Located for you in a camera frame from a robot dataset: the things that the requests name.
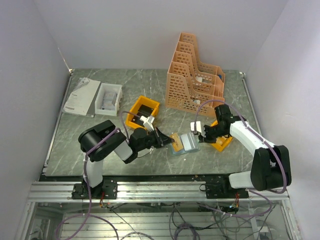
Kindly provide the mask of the yellow bin with boxes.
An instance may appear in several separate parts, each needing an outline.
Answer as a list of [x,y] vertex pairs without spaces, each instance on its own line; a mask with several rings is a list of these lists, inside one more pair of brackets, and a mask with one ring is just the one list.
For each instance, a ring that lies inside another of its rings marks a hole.
[[233,137],[224,135],[218,137],[215,143],[211,143],[210,145],[215,148],[217,151],[222,152],[228,145],[232,142]]

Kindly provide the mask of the silver magnetic stripe card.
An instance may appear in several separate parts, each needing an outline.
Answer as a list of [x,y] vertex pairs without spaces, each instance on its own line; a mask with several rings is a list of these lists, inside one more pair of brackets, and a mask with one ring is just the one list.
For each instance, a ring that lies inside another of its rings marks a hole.
[[180,139],[183,144],[183,149],[185,152],[194,151],[198,149],[198,144],[192,132],[182,134],[180,136]]

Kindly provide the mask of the green card holder wallet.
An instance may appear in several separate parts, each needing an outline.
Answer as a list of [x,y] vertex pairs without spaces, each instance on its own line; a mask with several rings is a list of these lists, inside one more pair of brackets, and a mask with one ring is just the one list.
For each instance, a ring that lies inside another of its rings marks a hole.
[[174,140],[170,145],[171,152],[174,156],[194,153],[200,150],[199,143],[192,132],[182,135],[173,133],[170,137]]

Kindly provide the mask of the yellow bin with black item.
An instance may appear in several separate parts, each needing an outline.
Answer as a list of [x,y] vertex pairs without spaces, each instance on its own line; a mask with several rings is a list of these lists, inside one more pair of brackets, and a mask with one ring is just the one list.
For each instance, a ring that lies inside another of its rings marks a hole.
[[143,128],[143,122],[137,117],[156,117],[159,113],[160,103],[143,95],[139,96],[133,107],[130,109],[132,114],[127,114],[125,124],[132,128]]

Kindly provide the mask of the peach plastic file organizer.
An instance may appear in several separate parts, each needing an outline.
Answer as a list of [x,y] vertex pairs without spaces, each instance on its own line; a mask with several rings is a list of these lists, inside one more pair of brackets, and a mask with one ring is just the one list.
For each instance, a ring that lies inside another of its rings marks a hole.
[[167,71],[165,106],[214,117],[225,100],[225,77],[220,66],[200,60],[196,36],[182,32]]

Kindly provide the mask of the white plastic box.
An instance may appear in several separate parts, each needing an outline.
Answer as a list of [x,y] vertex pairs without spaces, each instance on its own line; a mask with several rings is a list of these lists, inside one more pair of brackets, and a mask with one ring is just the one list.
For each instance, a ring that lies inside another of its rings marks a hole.
[[116,117],[122,97],[122,85],[101,83],[94,102],[95,114]]

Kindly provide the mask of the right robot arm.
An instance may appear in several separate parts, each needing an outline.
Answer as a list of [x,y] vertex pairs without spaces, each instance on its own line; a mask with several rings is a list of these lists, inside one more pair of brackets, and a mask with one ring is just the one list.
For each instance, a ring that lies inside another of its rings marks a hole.
[[220,186],[221,194],[233,197],[238,189],[255,189],[282,194],[292,183],[290,154],[284,145],[276,145],[255,131],[245,118],[232,114],[230,106],[220,104],[214,108],[217,124],[203,127],[199,142],[213,144],[220,137],[237,139],[252,155],[251,170],[232,173],[229,181]]

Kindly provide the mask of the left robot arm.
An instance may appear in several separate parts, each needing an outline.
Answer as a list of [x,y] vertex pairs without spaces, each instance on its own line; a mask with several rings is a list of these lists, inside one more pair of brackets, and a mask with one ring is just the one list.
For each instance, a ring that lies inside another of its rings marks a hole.
[[107,183],[103,178],[104,159],[115,153],[129,164],[138,158],[140,151],[160,149],[174,141],[153,126],[150,129],[138,127],[130,137],[126,137],[110,120],[85,130],[78,137],[80,150],[84,153],[83,180],[74,185],[72,199],[116,199],[117,184]]

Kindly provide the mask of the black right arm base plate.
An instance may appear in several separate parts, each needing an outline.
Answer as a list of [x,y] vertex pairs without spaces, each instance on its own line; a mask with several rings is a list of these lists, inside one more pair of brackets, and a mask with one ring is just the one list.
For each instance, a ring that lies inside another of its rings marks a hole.
[[246,199],[249,197],[245,188],[232,188],[229,180],[215,179],[199,186],[207,199]]

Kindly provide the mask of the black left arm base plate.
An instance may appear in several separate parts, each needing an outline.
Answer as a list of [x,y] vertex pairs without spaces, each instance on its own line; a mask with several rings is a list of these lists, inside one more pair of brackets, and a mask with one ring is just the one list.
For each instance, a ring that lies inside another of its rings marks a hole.
[[118,184],[111,179],[107,179],[95,187],[90,187],[83,180],[81,183],[73,185],[71,198],[73,200],[88,200],[89,191],[92,199],[115,200],[118,194]]

